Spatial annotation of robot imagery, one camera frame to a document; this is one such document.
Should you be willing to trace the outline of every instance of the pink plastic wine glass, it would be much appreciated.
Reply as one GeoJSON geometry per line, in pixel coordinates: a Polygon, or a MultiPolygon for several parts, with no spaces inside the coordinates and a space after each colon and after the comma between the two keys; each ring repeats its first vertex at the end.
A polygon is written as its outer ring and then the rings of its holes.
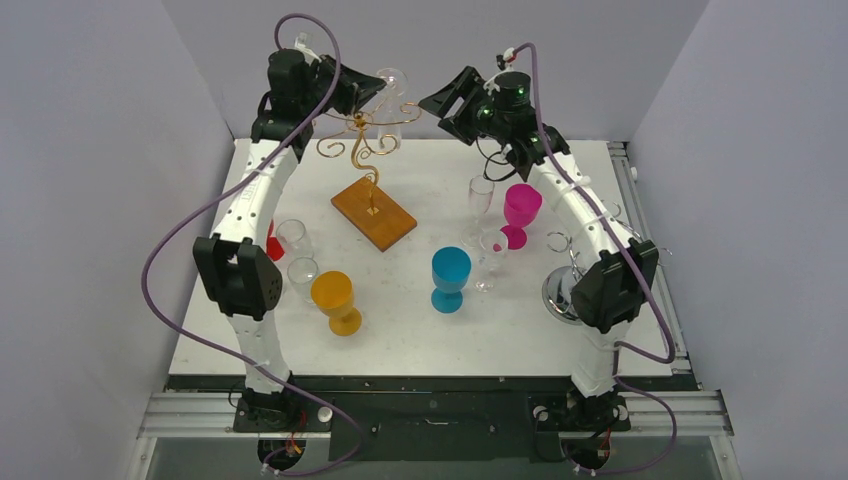
{"type": "Polygon", "coordinates": [[[524,227],[533,223],[542,208],[542,195],[525,183],[509,187],[504,199],[504,217],[509,225],[501,228],[509,240],[509,249],[518,250],[527,244],[524,227]]]}

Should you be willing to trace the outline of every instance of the black mount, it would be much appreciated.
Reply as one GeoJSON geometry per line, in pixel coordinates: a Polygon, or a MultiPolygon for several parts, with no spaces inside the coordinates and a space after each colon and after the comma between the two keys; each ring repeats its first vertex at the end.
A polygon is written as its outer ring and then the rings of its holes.
{"type": "MultiPolygon", "coordinates": [[[[484,84],[477,70],[468,66],[418,105],[439,117],[439,128],[466,145],[485,137],[497,140],[501,147],[509,145],[506,159],[526,182],[530,169],[543,164],[546,155],[536,126],[536,110],[530,105],[530,76],[517,71],[501,73],[491,94],[484,84]],[[449,115],[458,100],[462,104],[449,115]]],[[[570,152],[555,128],[545,125],[544,130],[554,153],[570,152]]]]}
{"type": "MultiPolygon", "coordinates": [[[[659,262],[659,251],[654,242],[646,240],[640,243],[631,238],[627,252],[648,285],[652,285],[659,262]]],[[[639,315],[645,303],[645,292],[639,287],[621,252],[613,255],[604,250],[600,257],[600,261],[595,262],[571,290],[571,301],[583,323],[601,333],[608,333],[614,325],[632,322],[639,315]]]]}
{"type": "MultiPolygon", "coordinates": [[[[259,140],[284,140],[300,122],[309,115],[326,94],[333,79],[336,60],[322,55],[321,61],[306,61],[299,50],[284,48],[268,57],[268,83],[271,90],[259,104],[256,121],[250,138],[259,140]],[[271,109],[266,110],[270,102],[271,109]]],[[[341,76],[321,113],[335,109],[341,115],[352,115],[386,86],[386,82],[341,66],[341,76]]],[[[290,146],[300,161],[309,139],[314,133],[308,125],[292,140],[290,146]]]]}
{"type": "Polygon", "coordinates": [[[261,321],[280,301],[283,277],[268,254],[249,238],[242,243],[197,237],[194,262],[209,300],[227,316],[245,315],[261,321]]]}

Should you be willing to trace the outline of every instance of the gray wall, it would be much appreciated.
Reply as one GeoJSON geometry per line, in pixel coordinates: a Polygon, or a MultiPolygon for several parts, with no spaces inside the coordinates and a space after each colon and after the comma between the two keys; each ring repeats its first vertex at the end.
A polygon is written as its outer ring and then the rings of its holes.
{"type": "MultiPolygon", "coordinates": [[[[302,11],[327,23],[343,62],[365,73],[392,66],[410,79],[418,101],[466,65],[484,76],[495,55],[533,41],[541,59],[546,122],[569,138],[630,139],[659,90],[707,0],[163,0],[212,96],[236,136],[247,136],[268,89],[272,32],[282,15],[302,11]]],[[[329,52],[319,29],[316,51],[329,52]]],[[[519,68],[529,68],[519,60],[519,68]]],[[[319,121],[319,132],[335,131],[319,121]]],[[[444,137],[435,120],[404,135],[444,137]]]]}
{"type": "Polygon", "coordinates": [[[845,478],[848,3],[712,0],[630,145],[748,480],[845,478]]]}
{"type": "Polygon", "coordinates": [[[0,478],[123,478],[232,143],[158,0],[4,2],[0,65],[0,478]]]}

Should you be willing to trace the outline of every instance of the gold wire stand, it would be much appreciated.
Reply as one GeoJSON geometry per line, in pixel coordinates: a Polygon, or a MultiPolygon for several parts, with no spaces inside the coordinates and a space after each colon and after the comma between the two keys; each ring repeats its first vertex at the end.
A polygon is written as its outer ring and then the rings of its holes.
{"type": "Polygon", "coordinates": [[[371,243],[381,252],[384,252],[415,228],[418,222],[377,186],[380,180],[380,171],[377,167],[361,163],[361,161],[367,160],[371,155],[384,156],[396,151],[400,147],[400,142],[396,136],[386,134],[377,139],[380,150],[375,150],[371,147],[365,136],[366,131],[374,125],[402,125],[414,122],[421,116],[421,109],[414,103],[406,103],[400,107],[400,111],[410,116],[410,118],[391,123],[375,122],[374,113],[382,105],[383,102],[372,112],[357,112],[349,118],[326,114],[329,117],[343,120],[345,122],[345,128],[338,133],[319,140],[317,150],[325,158],[339,157],[345,152],[345,145],[338,140],[329,144],[326,142],[347,132],[356,133],[356,140],[350,152],[350,163],[354,168],[366,170],[368,173],[333,197],[332,204],[371,243]],[[416,108],[418,111],[414,112],[410,109],[411,107],[416,108]]]}

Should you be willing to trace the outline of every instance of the plastic goblet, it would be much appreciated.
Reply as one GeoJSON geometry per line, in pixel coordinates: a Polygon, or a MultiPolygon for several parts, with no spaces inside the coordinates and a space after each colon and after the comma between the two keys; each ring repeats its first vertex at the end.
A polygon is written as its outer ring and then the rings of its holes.
{"type": "Polygon", "coordinates": [[[542,195],[526,183],[509,187],[504,198],[505,227],[501,231],[509,240],[509,249],[518,250],[527,244],[524,227],[533,223],[542,208],[542,195]]]}
{"type": "Polygon", "coordinates": [[[353,282],[342,272],[319,275],[312,282],[312,301],[330,317],[330,330],[336,335],[353,335],[362,325],[362,314],[353,307],[353,282]]]}
{"type": "Polygon", "coordinates": [[[433,283],[430,295],[433,308],[441,313],[453,313],[462,306],[462,288],[468,283],[471,258],[457,247],[445,247],[433,255],[433,283]]]}

